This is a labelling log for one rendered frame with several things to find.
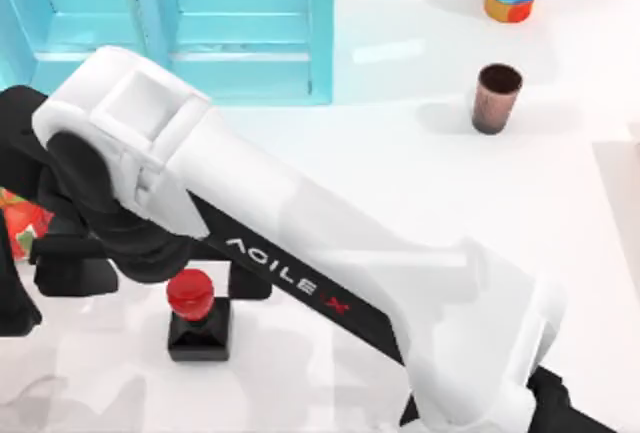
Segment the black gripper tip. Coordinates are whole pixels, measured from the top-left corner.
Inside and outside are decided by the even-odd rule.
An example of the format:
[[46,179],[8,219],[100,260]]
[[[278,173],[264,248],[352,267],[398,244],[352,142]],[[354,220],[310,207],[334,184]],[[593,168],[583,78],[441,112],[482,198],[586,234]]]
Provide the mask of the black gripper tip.
[[42,314],[18,274],[0,210],[0,338],[25,337],[41,322]]

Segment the black bottle with red cap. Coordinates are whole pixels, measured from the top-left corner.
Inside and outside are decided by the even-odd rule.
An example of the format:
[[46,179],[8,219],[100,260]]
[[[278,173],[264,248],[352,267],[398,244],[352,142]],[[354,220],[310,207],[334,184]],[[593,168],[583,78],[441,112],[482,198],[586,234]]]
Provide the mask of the black bottle with red cap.
[[174,362],[225,362],[230,358],[232,303],[218,297],[212,279],[186,268],[168,281],[171,308],[167,351]]

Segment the red and green packet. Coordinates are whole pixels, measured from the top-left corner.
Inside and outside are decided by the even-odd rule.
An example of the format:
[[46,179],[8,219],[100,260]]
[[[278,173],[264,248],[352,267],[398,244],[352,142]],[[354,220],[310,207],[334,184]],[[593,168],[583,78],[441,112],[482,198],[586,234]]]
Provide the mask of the red and green packet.
[[24,261],[34,240],[47,233],[53,214],[4,188],[0,188],[0,209],[7,223],[13,258]]

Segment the light blue rack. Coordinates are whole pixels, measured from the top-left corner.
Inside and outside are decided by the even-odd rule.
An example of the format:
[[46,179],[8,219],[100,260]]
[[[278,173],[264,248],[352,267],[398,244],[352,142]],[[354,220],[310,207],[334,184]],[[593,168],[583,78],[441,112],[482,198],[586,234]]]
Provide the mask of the light blue rack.
[[105,45],[220,104],[333,99],[334,0],[0,0],[0,89],[56,89]]

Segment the brown cup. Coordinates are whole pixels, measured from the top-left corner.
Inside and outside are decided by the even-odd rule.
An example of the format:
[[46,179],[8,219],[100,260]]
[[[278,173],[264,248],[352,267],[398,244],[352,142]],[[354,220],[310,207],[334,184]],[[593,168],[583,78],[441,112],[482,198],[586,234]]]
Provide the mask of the brown cup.
[[477,77],[472,125],[486,135],[499,134],[506,126],[523,86],[523,77],[514,67],[492,63]]

